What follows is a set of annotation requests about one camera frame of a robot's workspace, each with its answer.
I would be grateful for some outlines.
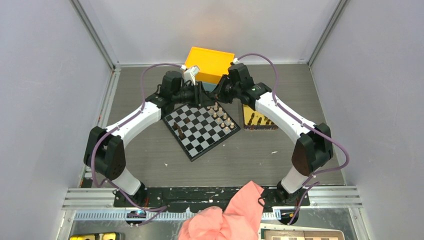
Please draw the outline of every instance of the chessboard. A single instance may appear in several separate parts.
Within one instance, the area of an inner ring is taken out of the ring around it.
[[[211,107],[183,105],[163,121],[192,162],[240,130],[218,103]]]
[[[267,116],[259,113],[248,105],[242,104],[243,128],[245,130],[275,130],[278,126]]]

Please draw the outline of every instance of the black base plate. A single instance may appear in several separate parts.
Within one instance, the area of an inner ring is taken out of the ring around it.
[[[241,186],[226,187],[149,187],[147,197],[138,204],[142,207],[159,208],[167,206],[170,213],[184,213],[190,208],[192,213],[197,213],[208,207],[218,206],[223,210],[227,207],[231,198],[239,191]],[[280,201],[277,197],[275,186],[263,186],[262,197],[265,201],[263,211],[272,212],[271,207],[275,206],[296,206],[298,199],[293,197],[290,200]],[[304,189],[299,191],[299,198],[304,193]],[[115,199],[113,206],[117,208],[133,207],[129,202],[123,200],[123,196],[118,192],[119,199]],[[309,206],[309,197],[302,201],[302,206]]]

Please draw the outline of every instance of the white wall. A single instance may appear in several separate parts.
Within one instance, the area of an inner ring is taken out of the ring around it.
[[[423,11],[418,0],[350,1],[312,67],[376,240],[423,234]]]
[[[53,239],[110,70],[68,0],[0,9],[0,238]]]
[[[121,64],[184,63],[192,46],[306,63],[338,2],[81,0]]]

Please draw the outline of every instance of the table surface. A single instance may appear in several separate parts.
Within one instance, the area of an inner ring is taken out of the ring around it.
[[[275,76],[269,65],[250,65],[255,83],[272,88]],[[143,67],[123,68],[116,88],[108,124],[116,123],[140,106],[140,75]],[[166,71],[156,67],[145,77],[146,95],[155,92]],[[278,97],[304,118],[316,124],[325,122],[309,67],[305,64],[277,65],[280,83]],[[235,100],[222,104],[239,126],[243,126],[242,105]],[[278,130],[240,130],[194,162],[190,162],[174,136],[159,121],[136,136],[126,147],[126,166],[150,187],[242,186],[253,180],[274,186],[290,170],[294,144]],[[333,158],[325,168],[338,166]],[[344,184],[340,171],[321,174],[322,184]]]

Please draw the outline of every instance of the pink towel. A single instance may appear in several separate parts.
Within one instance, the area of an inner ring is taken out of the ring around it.
[[[185,221],[178,239],[257,240],[263,211],[258,199],[263,191],[250,181],[232,197],[224,213],[220,207],[211,206]]]

